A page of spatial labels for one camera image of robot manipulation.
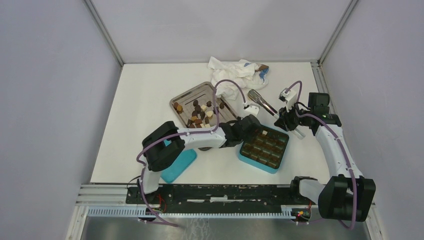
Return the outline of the steel tongs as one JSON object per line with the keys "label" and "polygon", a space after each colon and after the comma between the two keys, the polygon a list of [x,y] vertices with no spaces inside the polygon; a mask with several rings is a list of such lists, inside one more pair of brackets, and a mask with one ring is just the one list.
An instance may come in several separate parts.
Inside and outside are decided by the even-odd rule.
{"label": "steel tongs", "polygon": [[[276,120],[279,119],[280,115],[279,112],[274,109],[256,90],[251,89],[247,93],[248,98],[256,103],[257,105],[264,108],[268,113],[270,113]],[[301,132],[299,129],[295,128],[291,131],[296,137],[298,137],[300,140],[304,139],[306,135]]]}

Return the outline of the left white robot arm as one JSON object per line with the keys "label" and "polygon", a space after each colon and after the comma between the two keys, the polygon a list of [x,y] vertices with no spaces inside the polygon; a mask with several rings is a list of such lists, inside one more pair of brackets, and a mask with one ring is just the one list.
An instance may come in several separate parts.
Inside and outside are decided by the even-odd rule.
{"label": "left white robot arm", "polygon": [[136,157],[136,161],[142,164],[137,196],[145,204],[153,203],[162,171],[169,168],[182,152],[199,148],[232,148],[252,139],[261,126],[251,114],[209,128],[179,128],[173,121],[165,122],[142,141],[142,150]]}

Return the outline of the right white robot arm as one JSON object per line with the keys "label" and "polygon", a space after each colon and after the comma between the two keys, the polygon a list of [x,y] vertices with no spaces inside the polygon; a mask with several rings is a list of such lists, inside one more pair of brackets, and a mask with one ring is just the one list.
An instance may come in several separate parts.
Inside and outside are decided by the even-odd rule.
{"label": "right white robot arm", "polygon": [[274,125],[288,132],[307,127],[318,141],[330,178],[321,184],[313,177],[296,176],[290,183],[289,199],[302,204],[309,199],[317,204],[323,219],[364,222],[369,214],[376,184],[365,178],[353,160],[344,139],[340,118],[330,113],[330,96],[311,92],[305,106],[298,94],[283,90],[279,99],[286,105],[278,112]]}

